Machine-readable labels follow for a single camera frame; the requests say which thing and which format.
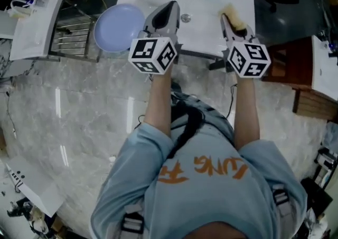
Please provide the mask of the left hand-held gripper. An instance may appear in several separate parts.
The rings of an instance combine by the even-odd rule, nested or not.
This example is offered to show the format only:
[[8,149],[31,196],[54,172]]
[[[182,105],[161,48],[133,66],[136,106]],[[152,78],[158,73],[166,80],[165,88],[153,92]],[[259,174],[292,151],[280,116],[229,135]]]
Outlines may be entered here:
[[143,30],[132,41],[128,62],[141,73],[165,74],[179,54],[179,18],[177,1],[162,4],[150,13]]

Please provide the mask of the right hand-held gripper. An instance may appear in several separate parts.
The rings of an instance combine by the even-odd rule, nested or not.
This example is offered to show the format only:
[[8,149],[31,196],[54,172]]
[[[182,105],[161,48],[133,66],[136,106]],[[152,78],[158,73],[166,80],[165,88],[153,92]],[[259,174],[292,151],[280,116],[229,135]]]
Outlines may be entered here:
[[234,33],[225,14],[221,15],[220,21],[227,47],[231,47],[223,51],[226,62],[240,78],[261,78],[271,64],[266,46],[260,44],[250,27]]

